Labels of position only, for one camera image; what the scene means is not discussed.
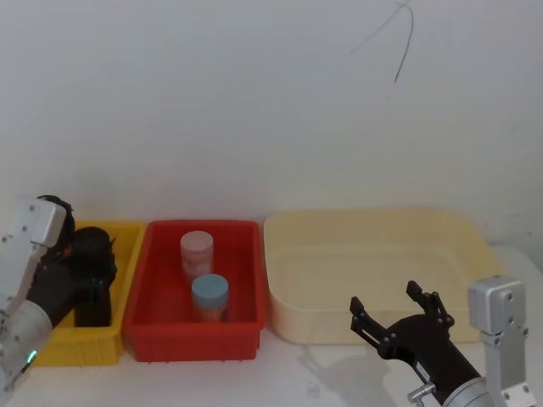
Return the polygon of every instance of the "plastic container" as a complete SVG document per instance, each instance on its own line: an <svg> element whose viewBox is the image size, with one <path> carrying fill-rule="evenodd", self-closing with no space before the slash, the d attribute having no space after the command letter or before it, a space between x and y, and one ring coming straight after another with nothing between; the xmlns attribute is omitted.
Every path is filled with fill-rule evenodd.
<svg viewBox="0 0 543 407"><path fill-rule="evenodd" d="M39 366L116 365L123 353L121 325L126 299L136 270L145 235L143 223L77 221L76 227L97 226L115 240L113 251L117 274L111 285L112 323L98 328L75 328L74 313L68 314L54 329L48 344L33 362Z"/></svg>
<svg viewBox="0 0 543 407"><path fill-rule="evenodd" d="M189 281L213 272L213 237L206 231L184 234L181 238L181 260Z"/></svg>
<svg viewBox="0 0 543 407"><path fill-rule="evenodd" d="M227 320L228 281L218 274L206 274L194 279L193 305L198 321Z"/></svg>
<svg viewBox="0 0 543 407"><path fill-rule="evenodd" d="M214 238L214 270L228 280L227 322L196 322L191 284L179 278L179 239L194 230ZM238 220L162 220L143 242L124 321L139 361L247 360L264 326L259 227Z"/></svg>
<svg viewBox="0 0 543 407"><path fill-rule="evenodd" d="M295 343L361 343L350 331L352 296L383 326L422 313L409 280L439 293L454 341L478 341L467 287L502 273L469 221L437 209L296 211L269 218L264 237L271 322Z"/></svg>

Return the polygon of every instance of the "white wall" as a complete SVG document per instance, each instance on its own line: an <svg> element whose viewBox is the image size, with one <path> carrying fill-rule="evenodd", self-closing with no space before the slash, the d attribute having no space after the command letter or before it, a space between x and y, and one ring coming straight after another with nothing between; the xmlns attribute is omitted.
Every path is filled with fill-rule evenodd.
<svg viewBox="0 0 543 407"><path fill-rule="evenodd" d="M392 0L2 2L0 214L439 205L537 254L543 3L410 5L395 84L405 8L349 54Z"/></svg>

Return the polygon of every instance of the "white table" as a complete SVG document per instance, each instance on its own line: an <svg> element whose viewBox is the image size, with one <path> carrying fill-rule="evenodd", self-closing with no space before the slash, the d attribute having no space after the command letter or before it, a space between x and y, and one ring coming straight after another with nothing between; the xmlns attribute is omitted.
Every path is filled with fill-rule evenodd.
<svg viewBox="0 0 543 407"><path fill-rule="evenodd" d="M507 273L527 284L528 378L543 403L543 381L536 380L543 377L543 275L516 249L495 251ZM482 345L461 349L484 372ZM124 354L111 367L31 369L8 407L400 407L420 384L409 366L381 360L373 348L298 346L266 329L252 361L140 364Z"/></svg>

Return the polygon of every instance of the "jar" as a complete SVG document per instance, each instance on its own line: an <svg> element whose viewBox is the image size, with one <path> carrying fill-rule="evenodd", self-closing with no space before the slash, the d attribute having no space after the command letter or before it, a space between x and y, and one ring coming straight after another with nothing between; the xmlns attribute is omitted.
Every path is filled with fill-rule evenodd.
<svg viewBox="0 0 543 407"><path fill-rule="evenodd" d="M219 322L227 318L228 281L218 274L207 274L194 279L193 305L201 322Z"/></svg>
<svg viewBox="0 0 543 407"><path fill-rule="evenodd" d="M206 231L191 231L181 238L182 270L191 282L213 272L213 237Z"/></svg>

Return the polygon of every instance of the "white lid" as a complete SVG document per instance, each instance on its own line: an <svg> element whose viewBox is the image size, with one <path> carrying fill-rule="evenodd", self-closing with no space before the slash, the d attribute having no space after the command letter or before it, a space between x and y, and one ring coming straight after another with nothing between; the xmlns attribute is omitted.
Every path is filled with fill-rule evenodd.
<svg viewBox="0 0 543 407"><path fill-rule="evenodd" d="M190 231L181 238L181 249L189 252L206 252L213 247L213 237L207 231Z"/></svg>

